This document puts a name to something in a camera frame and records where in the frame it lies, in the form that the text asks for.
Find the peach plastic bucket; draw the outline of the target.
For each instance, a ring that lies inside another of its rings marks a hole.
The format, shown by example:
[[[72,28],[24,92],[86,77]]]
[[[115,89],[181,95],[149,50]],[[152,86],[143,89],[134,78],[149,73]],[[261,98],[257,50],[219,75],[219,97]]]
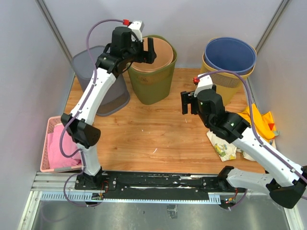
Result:
[[[152,37],[152,39],[157,57],[152,64],[134,62],[131,66],[134,70],[143,73],[154,72],[172,62],[174,54],[171,45],[162,38]]]

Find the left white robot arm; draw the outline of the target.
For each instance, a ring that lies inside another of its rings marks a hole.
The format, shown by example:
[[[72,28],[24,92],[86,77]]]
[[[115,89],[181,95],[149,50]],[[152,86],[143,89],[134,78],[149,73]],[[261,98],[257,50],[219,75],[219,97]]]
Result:
[[[129,26],[118,26],[113,30],[111,43],[94,60],[93,75],[78,104],[70,114],[61,116],[64,132],[78,148],[70,155],[62,155],[71,158],[81,154],[83,171],[77,176],[76,189],[98,190],[105,183],[97,155],[101,131],[93,126],[93,122],[107,91],[128,63],[152,64],[156,58],[153,39],[149,39],[147,50],[143,48],[142,27],[141,21],[133,21]]]

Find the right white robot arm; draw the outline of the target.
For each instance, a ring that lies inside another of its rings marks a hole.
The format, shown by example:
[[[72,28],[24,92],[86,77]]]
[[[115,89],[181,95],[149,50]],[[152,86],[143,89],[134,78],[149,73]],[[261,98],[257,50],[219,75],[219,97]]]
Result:
[[[218,174],[218,188],[224,192],[242,188],[269,195],[284,208],[292,209],[307,187],[307,168],[291,163],[254,132],[251,124],[237,113],[228,112],[213,89],[180,94],[182,113],[198,115],[217,137],[249,154],[265,173],[253,173],[225,166]]]

